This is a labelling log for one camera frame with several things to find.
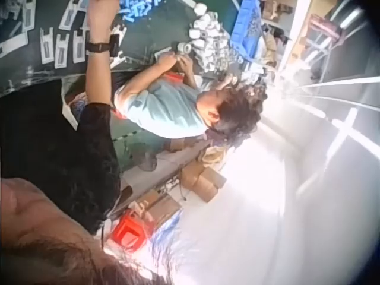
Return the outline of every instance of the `cardboard box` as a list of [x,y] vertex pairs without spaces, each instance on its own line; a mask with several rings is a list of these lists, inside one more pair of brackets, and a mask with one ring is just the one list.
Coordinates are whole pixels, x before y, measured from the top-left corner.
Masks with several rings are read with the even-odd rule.
[[181,172],[180,175],[180,182],[183,187],[186,189],[191,190],[192,187],[195,185],[195,183],[198,180],[198,177],[201,175],[201,173],[205,170],[205,167],[202,163],[193,160],[188,165],[186,165]]
[[181,205],[170,195],[160,194],[154,189],[132,202],[129,207],[145,222],[153,223],[155,229],[181,209]]
[[210,202],[216,194],[218,194],[218,188],[202,175],[199,176],[195,185],[191,188],[191,191],[196,193],[206,203]]
[[192,161],[182,169],[181,185],[196,193],[203,201],[210,202],[227,179],[210,167]]

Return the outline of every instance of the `blue bin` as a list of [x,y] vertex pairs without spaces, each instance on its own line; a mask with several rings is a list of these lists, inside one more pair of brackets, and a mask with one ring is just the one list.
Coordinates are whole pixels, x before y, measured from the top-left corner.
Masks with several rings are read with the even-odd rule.
[[230,43],[247,61],[255,56],[257,44],[261,36],[261,29],[253,35],[247,35],[250,22],[259,21],[261,26],[260,4],[258,0],[243,0],[235,25],[232,30]]

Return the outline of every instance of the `woman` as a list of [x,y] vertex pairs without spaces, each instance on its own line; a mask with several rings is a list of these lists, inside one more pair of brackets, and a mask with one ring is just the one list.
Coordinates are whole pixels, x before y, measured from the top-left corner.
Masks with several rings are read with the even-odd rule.
[[[92,43],[107,43],[117,0],[93,0],[87,16]],[[62,116],[61,82],[0,101],[1,176],[35,184],[63,212],[95,234],[120,194],[110,136],[109,51],[90,53],[85,107],[77,130]]]
[[6,285],[164,285],[102,251],[83,227],[23,179],[1,180],[1,280]]

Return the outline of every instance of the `red plastic stool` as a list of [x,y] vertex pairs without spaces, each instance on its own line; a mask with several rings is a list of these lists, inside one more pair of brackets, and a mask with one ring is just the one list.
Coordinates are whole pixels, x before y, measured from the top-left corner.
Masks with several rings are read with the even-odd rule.
[[111,233],[111,239],[128,252],[136,252],[151,236],[144,222],[127,211]]

